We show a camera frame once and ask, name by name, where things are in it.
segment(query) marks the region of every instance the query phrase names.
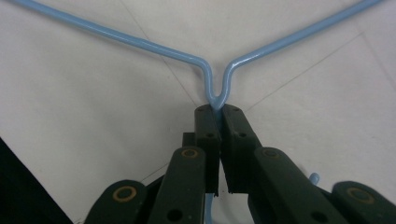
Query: white surface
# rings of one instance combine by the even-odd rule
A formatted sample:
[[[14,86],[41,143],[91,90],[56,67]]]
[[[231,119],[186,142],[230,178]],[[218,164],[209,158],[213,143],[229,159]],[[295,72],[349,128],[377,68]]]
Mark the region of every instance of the white surface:
[[[357,1],[40,1],[225,65]],[[319,186],[355,180],[396,203],[396,1],[236,71],[229,104]],[[78,223],[121,179],[165,172],[193,110],[197,68],[0,1],[0,134]],[[223,179],[214,223],[252,223]]]

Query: black plastic part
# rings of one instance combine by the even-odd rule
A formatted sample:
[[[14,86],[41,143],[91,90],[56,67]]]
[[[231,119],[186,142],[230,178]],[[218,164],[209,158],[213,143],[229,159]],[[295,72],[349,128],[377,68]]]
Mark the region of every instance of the black plastic part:
[[[100,196],[85,220],[86,224],[138,223],[140,209],[146,200],[143,184],[121,180]]]
[[[251,129],[245,114],[233,105],[222,108],[221,162],[223,164],[228,191],[248,193],[251,182],[250,162],[253,151],[261,146]]]
[[[396,206],[363,184],[337,183],[332,188],[331,199],[350,223],[396,223]]]
[[[257,182],[249,189],[247,205],[255,224],[276,224],[276,214]]]
[[[251,171],[276,213],[276,223],[348,223],[281,150],[261,147],[254,158]]]
[[[72,223],[1,138],[0,223]]]
[[[151,209],[154,206],[155,199],[157,198],[158,191],[160,190],[161,183],[163,182],[163,176],[156,179],[152,183],[146,186],[147,197],[145,203],[140,209],[139,219],[136,223],[148,223],[149,215],[151,213]]]
[[[210,105],[195,109],[195,144],[206,154],[206,193],[218,195],[220,134]]]
[[[175,151],[148,223],[202,224],[205,202],[205,153],[198,147]]]

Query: white tabletop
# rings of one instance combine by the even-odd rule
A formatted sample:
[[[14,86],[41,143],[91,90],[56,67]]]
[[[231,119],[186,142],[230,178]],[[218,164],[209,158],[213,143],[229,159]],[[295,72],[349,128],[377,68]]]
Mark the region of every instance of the white tabletop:
[[[39,1],[205,58],[220,90],[227,63],[350,6],[333,1]],[[371,186],[396,203],[396,1],[236,70],[228,104],[262,144],[319,186]],[[122,179],[164,174],[193,110],[191,65],[0,1],[0,135],[75,222]],[[252,223],[220,170],[214,223]]]

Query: screw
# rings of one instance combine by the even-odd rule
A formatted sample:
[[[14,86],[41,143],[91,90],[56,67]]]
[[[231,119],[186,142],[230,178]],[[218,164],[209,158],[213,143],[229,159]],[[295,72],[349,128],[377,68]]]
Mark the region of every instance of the screw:
[[[132,186],[123,186],[114,191],[113,200],[118,203],[128,203],[136,194],[136,188]]]

